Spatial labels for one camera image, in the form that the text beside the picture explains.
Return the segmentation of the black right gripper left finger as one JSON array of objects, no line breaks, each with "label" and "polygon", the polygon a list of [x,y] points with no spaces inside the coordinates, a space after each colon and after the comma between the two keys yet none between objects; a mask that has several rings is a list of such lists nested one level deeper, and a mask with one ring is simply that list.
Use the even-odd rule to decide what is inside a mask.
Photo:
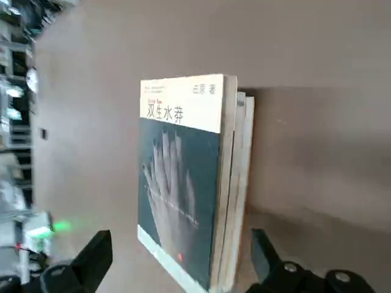
[{"label": "black right gripper left finger", "polygon": [[99,230],[70,262],[56,263],[22,284],[16,275],[1,277],[1,292],[96,292],[112,264],[112,235]]}]

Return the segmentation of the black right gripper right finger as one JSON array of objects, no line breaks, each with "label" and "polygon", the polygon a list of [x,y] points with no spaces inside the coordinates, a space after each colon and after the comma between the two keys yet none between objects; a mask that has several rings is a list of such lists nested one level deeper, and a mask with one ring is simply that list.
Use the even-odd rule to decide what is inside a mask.
[{"label": "black right gripper right finger", "polygon": [[250,293],[375,293],[352,271],[334,269],[319,277],[296,262],[282,260],[263,229],[251,230],[250,252],[257,275]]}]

